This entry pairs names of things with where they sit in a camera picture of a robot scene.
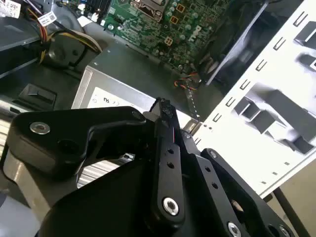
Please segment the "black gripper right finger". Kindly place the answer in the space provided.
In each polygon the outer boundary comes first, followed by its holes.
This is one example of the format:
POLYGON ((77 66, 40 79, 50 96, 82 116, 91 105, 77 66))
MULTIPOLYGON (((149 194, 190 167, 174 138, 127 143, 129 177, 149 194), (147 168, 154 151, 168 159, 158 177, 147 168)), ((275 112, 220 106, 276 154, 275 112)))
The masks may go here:
POLYGON ((186 219, 177 237, 293 237, 291 228, 214 149, 199 151, 181 128, 186 219))

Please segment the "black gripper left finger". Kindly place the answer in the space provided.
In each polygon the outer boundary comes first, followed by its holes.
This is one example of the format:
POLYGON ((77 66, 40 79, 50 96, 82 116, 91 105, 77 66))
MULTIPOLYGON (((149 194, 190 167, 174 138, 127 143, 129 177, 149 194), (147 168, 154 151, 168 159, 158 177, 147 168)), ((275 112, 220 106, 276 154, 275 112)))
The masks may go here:
POLYGON ((146 115, 130 106, 19 114, 10 125, 2 171, 41 225, 63 197, 127 163, 181 164, 175 111, 157 99, 146 115))

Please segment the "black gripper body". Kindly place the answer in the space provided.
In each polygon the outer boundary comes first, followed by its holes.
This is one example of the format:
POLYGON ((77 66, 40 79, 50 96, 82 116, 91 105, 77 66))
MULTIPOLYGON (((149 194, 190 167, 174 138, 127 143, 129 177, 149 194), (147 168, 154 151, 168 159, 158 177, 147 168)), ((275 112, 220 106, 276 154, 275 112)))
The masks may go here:
POLYGON ((41 237, 221 237, 215 208, 178 160, 127 163, 59 200, 41 237))

